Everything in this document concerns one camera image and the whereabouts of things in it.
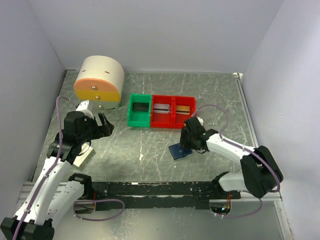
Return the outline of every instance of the dark blue block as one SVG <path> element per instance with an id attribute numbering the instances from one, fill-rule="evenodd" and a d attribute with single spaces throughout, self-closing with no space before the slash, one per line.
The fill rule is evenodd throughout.
<path id="1" fill-rule="evenodd" d="M 174 160 L 184 158 L 185 156 L 192 154 L 191 149 L 181 148 L 179 143 L 169 146 L 169 151 Z"/>

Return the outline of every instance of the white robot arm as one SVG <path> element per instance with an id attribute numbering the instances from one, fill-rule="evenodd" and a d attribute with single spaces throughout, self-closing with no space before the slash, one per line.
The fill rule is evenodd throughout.
<path id="1" fill-rule="evenodd" d="M 88 100 L 82 101 L 75 111 L 68 112 L 66 115 L 62 131 L 62 146 L 59 146 L 57 134 L 49 147 L 41 174 L 28 198 L 13 218 L 6 217 L 1 223 L 1 230 L 6 239 L 14 238 L 14 232 L 18 226 L 17 239 L 51 240 L 54 236 L 54 228 L 74 202 L 80 198 L 88 198 L 92 194 L 91 177 L 75 173 L 69 178 L 64 190 L 54 198 L 60 182 L 82 151 L 82 145 L 112 134 L 114 126 L 108 122 L 103 113 L 98 114 L 102 123 L 98 126 L 91 108 Z M 59 148 L 62 150 L 56 162 Z"/>
<path id="2" fill-rule="evenodd" d="M 277 185 L 270 169 L 279 182 L 283 181 L 283 175 L 267 147 L 253 148 L 232 141 L 216 130 L 205 130 L 203 120 L 197 116 L 190 117 L 184 123 L 180 136 L 181 148 L 215 152 L 241 165 L 240 172 L 224 172 L 214 179 L 222 191 L 246 191 L 260 199 Z M 262 164 L 257 156 L 268 166 Z"/>

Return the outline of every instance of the metal floor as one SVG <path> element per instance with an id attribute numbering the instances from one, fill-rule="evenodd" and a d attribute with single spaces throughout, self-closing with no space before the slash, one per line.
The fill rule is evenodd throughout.
<path id="1" fill-rule="evenodd" d="M 60 92 L 75 102 L 79 102 L 73 89 L 77 75 L 77 71 L 68 71 Z M 214 152 L 203 155 L 194 152 L 182 160 L 174 161 L 168 146 L 179 142 L 181 131 L 128 127 L 127 111 L 131 93 L 194 96 L 197 108 L 205 104 L 217 104 L 225 108 L 229 115 L 229 126 L 224 135 L 245 145 L 253 144 L 239 88 L 232 74 L 127 73 L 120 108 L 103 111 L 115 126 L 112 136 L 92 141 L 96 154 L 83 168 L 72 168 L 63 179 L 64 182 L 74 172 L 90 175 L 96 182 L 158 182 L 211 181 L 222 172 L 240 170 L 234 162 Z M 67 112 L 74 110 L 74 106 L 62 100 L 60 109 L 63 120 Z M 204 119 L 207 129 L 219 130 L 226 122 L 223 112 L 213 107 L 203 108 L 198 115 Z M 58 121 L 54 113 L 34 181 L 41 172 L 46 152 L 57 132 Z"/>
<path id="2" fill-rule="evenodd" d="M 67 72 L 60 93 L 73 101 L 78 101 L 73 90 L 77 75 L 77 71 Z M 217 104 L 226 108 L 229 114 L 230 123 L 224 132 L 226 137 L 249 146 L 257 144 L 245 111 L 241 86 L 232 74 L 126 73 L 120 108 L 104 111 L 107 119 L 115 125 L 113 135 L 94 140 L 92 146 L 96 154 L 83 168 L 74 167 L 63 182 L 74 172 L 90 175 L 95 182 L 158 182 L 211 181 L 222 172 L 240 170 L 232 161 L 216 153 L 194 152 L 182 160 L 174 161 L 168 146 L 179 142 L 180 130 L 128 127 L 130 93 L 194 96 L 197 107 Z M 61 101 L 62 118 L 73 109 L 68 102 Z M 223 113 L 215 108 L 206 108 L 199 112 L 199 116 L 204 118 L 207 129 L 219 130 L 226 120 Z M 49 144 L 57 132 L 58 122 L 54 113 L 34 181 L 39 176 Z M 54 240 L 292 239 L 284 236 L 289 229 L 285 211 L 281 211 L 283 206 L 280 198 L 274 199 L 265 199 L 259 213 L 242 219 L 215 218 L 210 210 L 153 208 L 125 209 L 122 215 L 113 220 L 90 222 L 75 218 L 70 209 L 55 229 Z M 254 211 L 258 206 L 255 199 L 233 201 L 231 213 L 241 215 Z M 105 218 L 117 211 L 95 212 L 90 217 Z"/>

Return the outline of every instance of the white wall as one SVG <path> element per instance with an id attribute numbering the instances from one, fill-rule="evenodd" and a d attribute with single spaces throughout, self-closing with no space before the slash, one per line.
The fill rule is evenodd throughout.
<path id="1" fill-rule="evenodd" d="M 244 73 L 260 144 L 282 170 L 295 240 L 320 238 L 320 1 L 285 0 Z"/>
<path id="2" fill-rule="evenodd" d="M 283 0 L 28 0 L 60 60 L 125 70 L 244 72 Z"/>
<path id="3" fill-rule="evenodd" d="M 64 70 L 25 0 L 1 1 L 0 33 L 2 222 L 35 170 Z"/>

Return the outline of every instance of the green container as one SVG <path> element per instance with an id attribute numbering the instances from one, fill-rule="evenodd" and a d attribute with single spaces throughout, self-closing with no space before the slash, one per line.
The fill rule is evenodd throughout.
<path id="1" fill-rule="evenodd" d="M 149 103 L 148 111 L 133 111 L 134 103 Z M 131 93 L 127 120 L 129 127 L 150 128 L 152 95 Z"/>

